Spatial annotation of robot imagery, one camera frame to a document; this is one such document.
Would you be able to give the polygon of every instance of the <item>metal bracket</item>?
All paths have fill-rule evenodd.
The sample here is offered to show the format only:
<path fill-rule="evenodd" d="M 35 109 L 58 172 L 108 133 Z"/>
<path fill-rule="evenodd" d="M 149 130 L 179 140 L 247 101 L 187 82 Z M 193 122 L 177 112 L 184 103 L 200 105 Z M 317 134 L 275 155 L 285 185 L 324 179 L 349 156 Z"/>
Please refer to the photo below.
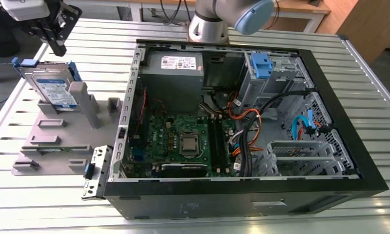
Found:
<path fill-rule="evenodd" d="M 112 160 L 112 146 L 98 147 L 86 166 L 83 200 L 106 200 L 104 189 Z"/>

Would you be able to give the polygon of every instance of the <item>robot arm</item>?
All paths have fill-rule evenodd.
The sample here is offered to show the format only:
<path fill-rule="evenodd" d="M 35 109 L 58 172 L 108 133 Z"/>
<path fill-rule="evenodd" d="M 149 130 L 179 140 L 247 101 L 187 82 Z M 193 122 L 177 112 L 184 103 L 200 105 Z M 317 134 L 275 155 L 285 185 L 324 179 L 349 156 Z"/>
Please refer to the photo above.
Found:
<path fill-rule="evenodd" d="M 0 1 L 0 15 L 10 15 L 24 32 L 39 36 L 50 44 L 56 56 L 67 53 L 64 43 L 82 14 L 82 9 L 67 5 L 63 0 Z"/>
<path fill-rule="evenodd" d="M 229 26 L 249 35 L 261 29 L 273 9 L 272 0 L 199 0 L 189 38 L 196 42 L 225 43 Z"/>
<path fill-rule="evenodd" d="M 189 38 L 196 42 L 225 43 L 228 26 L 241 34 L 257 32 L 273 12 L 273 0 L 199 0 L 189 25 Z M 47 42 L 56 56 L 64 56 L 66 40 L 83 14 L 63 0 L 2 0 L 2 19 L 15 20 L 31 36 Z"/>

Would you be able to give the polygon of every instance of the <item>green circuit board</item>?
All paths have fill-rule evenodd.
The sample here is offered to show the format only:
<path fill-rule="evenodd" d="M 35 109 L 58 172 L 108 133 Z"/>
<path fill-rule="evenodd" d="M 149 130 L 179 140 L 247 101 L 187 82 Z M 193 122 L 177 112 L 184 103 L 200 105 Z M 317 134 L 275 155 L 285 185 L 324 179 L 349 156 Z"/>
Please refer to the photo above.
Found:
<path fill-rule="evenodd" d="M 195 116 L 152 116 L 149 120 L 148 143 L 144 150 L 144 161 L 135 164 L 136 177 L 152 177 L 151 170 L 163 163 L 204 164 L 208 165 L 208 176 L 229 176 L 229 173 L 215 169 L 212 144 L 209 136 L 209 117 Z M 233 129 L 233 120 L 219 119 L 223 127 L 223 148 L 229 168 L 228 139 Z M 185 155 L 183 138 L 196 139 L 197 153 Z"/>

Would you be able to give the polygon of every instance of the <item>wire bundle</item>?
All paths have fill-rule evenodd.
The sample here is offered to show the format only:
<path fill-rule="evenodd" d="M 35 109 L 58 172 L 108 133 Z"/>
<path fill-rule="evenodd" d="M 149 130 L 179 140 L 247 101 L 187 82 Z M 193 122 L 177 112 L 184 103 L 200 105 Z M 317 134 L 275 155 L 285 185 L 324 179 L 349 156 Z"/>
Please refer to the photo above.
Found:
<path fill-rule="evenodd" d="M 161 0 L 163 13 L 164 13 L 164 15 L 165 15 L 165 17 L 167 17 L 167 19 L 168 19 L 168 21 L 164 22 L 164 25 L 165 25 L 165 26 L 169 26 L 169 25 L 173 23 L 175 18 L 176 18 L 176 15 L 177 15 L 177 13 L 179 13 L 179 11 L 180 11 L 180 8 L 181 8 L 181 3 L 183 3 L 183 0 L 180 0 L 180 2 L 179 2 L 179 4 L 177 4 L 177 8 L 176 8 L 176 10 L 175 10 L 175 12 L 173 12 L 171 18 L 169 18 L 168 14 L 167 14 L 167 11 L 165 11 L 165 7 L 164 7 L 164 0 Z M 188 19 L 189 19 L 189 21 L 191 21 L 191 14 L 189 14 L 189 8 L 188 8 L 187 0 L 184 0 L 184 3 L 185 3 L 185 8 L 187 8 Z"/>
<path fill-rule="evenodd" d="M 271 108 L 271 106 L 280 101 L 287 96 L 297 95 L 297 96 L 305 96 L 308 95 L 313 89 L 301 90 L 301 91 L 289 91 L 287 93 L 281 93 L 279 95 L 275 95 L 267 103 L 260 107 L 259 115 L 255 115 L 248 124 L 244 127 L 244 132 L 239 137 L 239 145 L 240 145 L 240 154 L 241 154 L 241 175 L 243 176 L 252 176 L 252 154 L 251 154 L 251 145 L 248 143 L 248 133 L 249 129 L 253 126 L 253 123 L 260 119 L 261 121 L 261 114 Z"/>

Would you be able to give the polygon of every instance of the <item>cpu socket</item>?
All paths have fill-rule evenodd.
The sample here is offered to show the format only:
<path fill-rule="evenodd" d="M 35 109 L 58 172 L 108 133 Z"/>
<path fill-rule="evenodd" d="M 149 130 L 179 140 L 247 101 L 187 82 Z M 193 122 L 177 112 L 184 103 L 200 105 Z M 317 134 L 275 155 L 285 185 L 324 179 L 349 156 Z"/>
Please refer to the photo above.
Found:
<path fill-rule="evenodd" d="M 180 155 L 185 158 L 195 158 L 200 154 L 197 132 L 180 133 Z"/>

